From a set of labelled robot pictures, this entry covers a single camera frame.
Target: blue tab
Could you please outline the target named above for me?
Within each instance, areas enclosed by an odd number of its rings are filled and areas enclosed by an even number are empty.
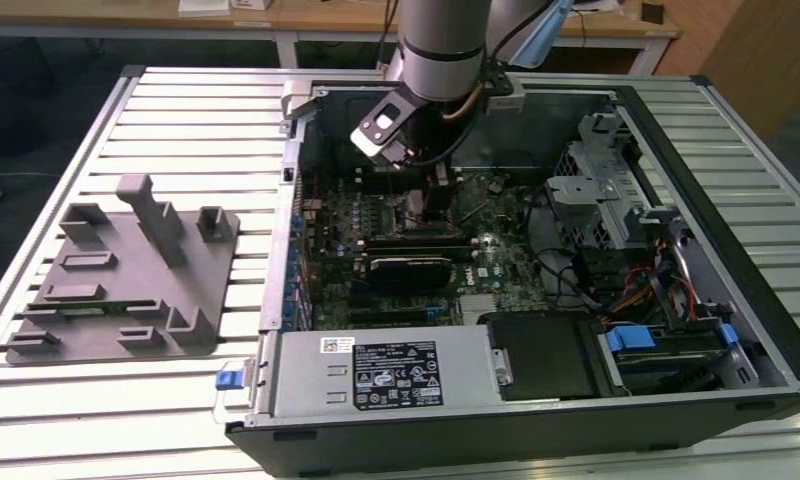
[[[281,304],[281,316],[283,318],[291,318],[294,313],[295,313],[295,305],[293,305],[290,302],[283,302]]]
[[[632,348],[654,348],[654,339],[648,327],[629,325],[626,327],[614,327],[610,331],[618,336],[625,350]]]
[[[215,372],[215,390],[242,390],[242,370]]]
[[[734,333],[732,325],[728,323],[720,325],[720,333],[722,334],[722,340],[725,341],[726,347],[730,347],[737,343],[737,333]]]
[[[299,217],[298,215],[293,215],[293,217],[290,218],[290,227],[294,231],[301,231],[302,227],[305,226],[305,221],[302,220],[302,217]]]
[[[622,342],[618,339],[616,332],[608,332],[604,336],[608,339],[608,348],[610,349],[610,352],[618,352],[622,349]]]

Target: metal bracket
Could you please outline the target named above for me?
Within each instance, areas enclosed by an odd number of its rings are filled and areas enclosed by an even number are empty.
[[[315,106],[311,103],[310,80],[287,80],[281,88],[281,115],[285,120],[295,120]]]
[[[512,385],[512,368],[509,367],[506,350],[498,348],[492,350],[492,366],[494,367],[494,378],[497,379],[497,384],[501,387],[505,385]]]

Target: floor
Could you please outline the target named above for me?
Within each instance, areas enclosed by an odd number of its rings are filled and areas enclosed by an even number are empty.
[[[107,40],[101,52],[74,39],[42,39],[39,45],[57,79],[55,92],[46,98],[23,98],[6,92],[0,81],[0,95],[6,104],[14,106],[0,108],[0,118],[24,110],[31,112],[47,136],[34,151],[11,158],[0,157],[0,174],[10,174],[0,175],[3,192],[0,201],[0,278],[123,65],[278,66],[270,42]],[[374,56],[373,44],[323,42],[299,45],[303,68],[365,68],[371,65]],[[800,109],[769,146],[800,181]]]

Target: motherboard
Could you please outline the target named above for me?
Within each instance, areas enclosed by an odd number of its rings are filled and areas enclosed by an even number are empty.
[[[359,179],[337,180],[306,200],[314,329],[462,325],[492,311],[546,308],[550,295],[524,232],[538,187],[505,173],[457,175],[465,178],[437,239],[405,215],[407,195],[370,194]],[[407,241],[414,235],[421,243]],[[409,264],[413,278],[394,268]],[[367,279],[377,266],[379,283],[419,288],[375,288]],[[431,287],[421,287],[427,282]]]

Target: desk leg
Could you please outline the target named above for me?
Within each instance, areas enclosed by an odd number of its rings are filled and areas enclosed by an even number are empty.
[[[275,49],[278,50],[278,63],[281,68],[298,68],[295,57],[295,41],[298,35],[291,31],[275,31]]]
[[[645,43],[645,47],[640,50],[634,63],[630,65],[629,75],[652,75],[657,63],[661,61],[664,52],[669,45],[668,38],[653,38]]]

